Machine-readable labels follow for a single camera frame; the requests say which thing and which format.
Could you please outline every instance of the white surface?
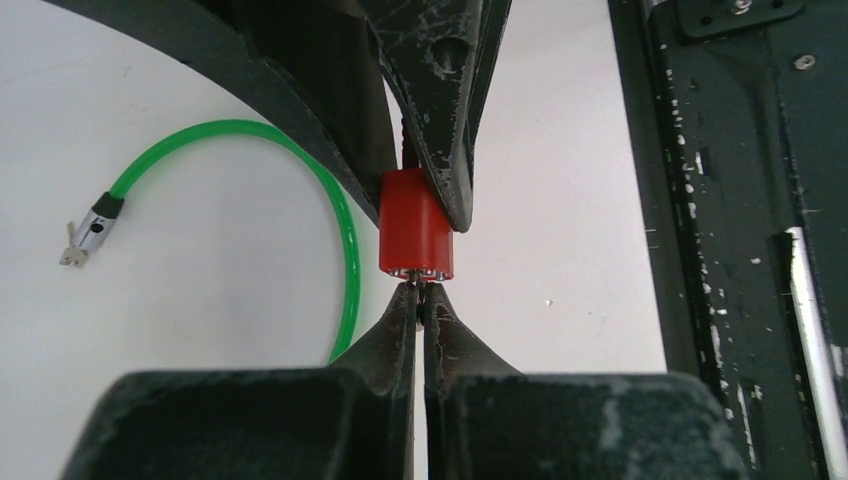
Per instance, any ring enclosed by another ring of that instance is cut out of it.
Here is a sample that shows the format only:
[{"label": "white surface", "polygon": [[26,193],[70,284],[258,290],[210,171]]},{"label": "white surface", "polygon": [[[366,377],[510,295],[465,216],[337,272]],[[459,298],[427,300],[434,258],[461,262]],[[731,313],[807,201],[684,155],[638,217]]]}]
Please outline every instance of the white surface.
[{"label": "white surface", "polygon": [[[177,153],[132,190],[85,269],[57,263],[64,224],[144,148],[254,112],[35,0],[0,2],[0,59],[0,478],[54,478],[128,371],[323,362],[343,287],[337,233],[317,181],[274,145]],[[664,370],[605,2],[514,2],[476,158],[474,225],[447,287],[461,318],[522,370]],[[361,333],[395,282],[358,216]]]}]

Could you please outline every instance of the bolt hole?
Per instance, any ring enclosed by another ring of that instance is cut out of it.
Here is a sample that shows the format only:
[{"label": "bolt hole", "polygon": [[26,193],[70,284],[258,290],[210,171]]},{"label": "bolt hole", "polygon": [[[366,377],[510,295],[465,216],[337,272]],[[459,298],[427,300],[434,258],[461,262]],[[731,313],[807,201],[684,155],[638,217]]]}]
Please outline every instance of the bolt hole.
[{"label": "bolt hole", "polygon": [[468,58],[470,47],[465,40],[459,38],[440,38],[430,45],[430,53],[437,73],[450,75],[459,71]]}]

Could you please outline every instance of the metal plate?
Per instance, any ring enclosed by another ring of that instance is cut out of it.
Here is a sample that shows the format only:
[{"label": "metal plate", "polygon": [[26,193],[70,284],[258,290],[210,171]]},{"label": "metal plate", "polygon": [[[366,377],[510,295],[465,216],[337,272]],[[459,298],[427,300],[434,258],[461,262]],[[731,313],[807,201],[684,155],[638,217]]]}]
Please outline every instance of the metal plate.
[{"label": "metal plate", "polygon": [[726,35],[735,30],[789,18],[801,11],[801,0],[679,0],[680,28],[691,39]]},{"label": "metal plate", "polygon": [[[755,2],[739,17],[754,15],[762,5]],[[819,287],[840,308],[845,250],[834,248],[839,242],[832,239],[844,233],[840,228],[845,225],[836,206],[844,203],[844,188],[838,187],[844,185],[838,180],[844,177],[839,154],[844,142],[834,128],[845,111],[844,82],[837,74],[842,68],[836,67],[844,57],[837,35],[844,5],[810,4],[790,21],[757,29],[734,24],[739,29],[713,30],[712,35],[724,36],[697,43],[680,35],[681,12],[696,11],[691,3],[678,2],[677,9],[668,2],[656,6],[647,32],[631,31],[628,37],[617,28],[620,55],[627,54],[623,42],[641,42],[648,56],[643,65],[651,71],[643,75],[651,77],[652,91],[626,81],[625,95],[630,105],[643,109],[649,99],[654,102],[658,132],[631,125],[631,133],[657,135],[662,143],[665,175],[642,178],[643,189],[645,182],[664,182],[668,189],[673,220],[660,218],[655,228],[677,233],[677,249],[665,254],[681,260],[686,285],[681,298],[689,302],[693,354],[756,478],[823,478],[832,467],[826,464],[837,458],[834,449],[827,455],[823,450],[822,419],[838,424],[833,418],[839,413],[825,417],[819,411],[811,368],[818,364],[805,361],[810,341],[797,317],[797,247],[786,232],[799,227],[810,229],[812,236],[826,232],[810,243],[814,259],[818,242],[829,260],[822,270],[828,275],[817,279],[827,283]],[[817,61],[799,63],[804,55]],[[631,123],[644,118],[631,118]],[[637,169],[655,164],[658,152],[650,140],[640,138],[634,148],[637,162],[643,162]],[[808,184],[817,188],[809,193]],[[820,209],[827,212],[816,219]],[[658,285],[681,281],[674,269],[654,273]],[[828,310],[824,316],[834,322],[837,317]],[[666,316],[662,321],[681,320]],[[824,326],[837,334],[843,328],[841,323]],[[679,360],[669,368],[685,368]]]}]

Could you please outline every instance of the green plastic cable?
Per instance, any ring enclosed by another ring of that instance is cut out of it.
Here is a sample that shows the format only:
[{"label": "green plastic cable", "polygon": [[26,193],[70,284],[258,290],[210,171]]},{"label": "green plastic cable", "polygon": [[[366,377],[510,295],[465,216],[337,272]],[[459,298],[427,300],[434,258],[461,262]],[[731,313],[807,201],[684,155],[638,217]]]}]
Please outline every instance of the green plastic cable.
[{"label": "green plastic cable", "polygon": [[303,160],[303,163],[318,177],[318,181],[321,182],[321,185],[327,192],[327,197],[333,205],[336,221],[339,224],[345,258],[344,307],[342,318],[339,322],[338,333],[336,334],[336,341],[333,345],[332,353],[330,353],[329,361],[332,362],[350,346],[353,339],[353,331],[356,328],[356,317],[359,313],[359,295],[362,284],[356,229],[353,225],[353,218],[351,217],[347,200],[336,179],[285,133],[265,123],[240,119],[215,120],[185,128],[162,139],[139,155],[124,170],[124,173],[121,174],[118,180],[115,181],[109,193],[117,199],[123,199],[133,184],[144,175],[144,172],[169,153],[198,140],[220,135],[251,135],[281,145]]}]

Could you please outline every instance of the screw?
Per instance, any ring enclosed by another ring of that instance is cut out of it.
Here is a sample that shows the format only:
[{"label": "screw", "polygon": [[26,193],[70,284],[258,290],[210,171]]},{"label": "screw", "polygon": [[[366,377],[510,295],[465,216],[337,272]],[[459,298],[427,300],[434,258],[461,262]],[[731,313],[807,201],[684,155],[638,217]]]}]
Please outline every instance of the screw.
[{"label": "screw", "polygon": [[809,72],[816,66],[816,57],[807,54],[801,55],[800,57],[795,59],[795,70],[800,72]]},{"label": "screw", "polygon": [[747,13],[748,10],[751,8],[752,3],[754,3],[753,0],[734,0],[733,14],[742,15],[743,13]]}]

